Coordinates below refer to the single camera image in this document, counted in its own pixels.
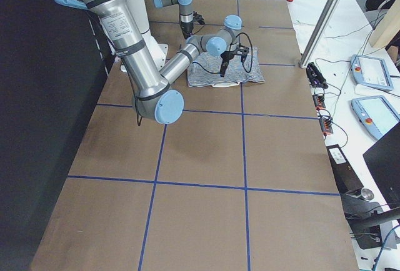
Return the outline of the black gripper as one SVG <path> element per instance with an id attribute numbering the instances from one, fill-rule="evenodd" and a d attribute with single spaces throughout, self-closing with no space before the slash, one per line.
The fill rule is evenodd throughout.
<path id="1" fill-rule="evenodd" d="M 239 43 L 235 47 L 229 46 L 229 49 L 227 51 L 224 51 L 220 55 L 222 58 L 222 63 L 219 70 L 219 75 L 221 77 L 225 76 L 227 65 L 229 64 L 229 61 L 234 58 L 234 56 L 240 56 L 241 62 L 245 62 L 248 54 L 249 54 L 249 48 L 243 46 L 241 43 Z"/>
<path id="2" fill-rule="evenodd" d="M 204 18 L 201 14 L 193 11 L 191 14 L 179 15 L 179 25 L 182 33 L 184 34 L 184 38 L 188 39 L 191 37 L 194 29 L 194 23 L 197 22 L 200 25 L 205 25 Z"/>

